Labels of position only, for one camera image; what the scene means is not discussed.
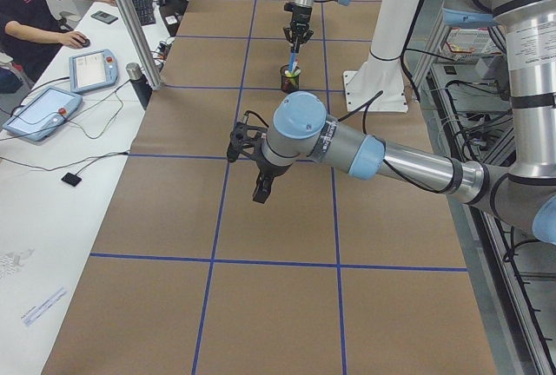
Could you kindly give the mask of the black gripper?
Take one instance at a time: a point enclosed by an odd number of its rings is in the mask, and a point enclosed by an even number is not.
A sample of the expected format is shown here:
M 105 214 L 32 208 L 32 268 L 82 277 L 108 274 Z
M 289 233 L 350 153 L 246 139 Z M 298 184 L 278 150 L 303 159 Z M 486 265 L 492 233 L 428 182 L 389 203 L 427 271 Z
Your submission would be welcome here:
M 283 33 L 290 49 L 295 50 L 295 39 L 298 39 L 298 47 L 301 47 L 314 34 L 309 26 L 312 8 L 300 6 L 294 2 L 286 2 L 283 9 L 291 13 L 289 26 L 283 28 Z
M 274 178 L 284 175 L 291 165 L 275 165 L 268 161 L 264 155 L 257 155 L 255 162 L 259 169 L 259 174 L 255 182 L 252 200 L 264 204 L 271 194 L 272 181 Z

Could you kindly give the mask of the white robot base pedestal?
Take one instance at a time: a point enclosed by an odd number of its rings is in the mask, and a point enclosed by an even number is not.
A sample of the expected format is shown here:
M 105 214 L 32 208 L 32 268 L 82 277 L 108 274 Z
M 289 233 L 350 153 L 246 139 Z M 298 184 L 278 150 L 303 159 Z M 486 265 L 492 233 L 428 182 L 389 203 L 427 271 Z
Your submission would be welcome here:
M 344 73 L 347 110 L 407 112 L 401 70 L 402 53 L 420 0 L 382 0 L 367 60 L 356 71 Z

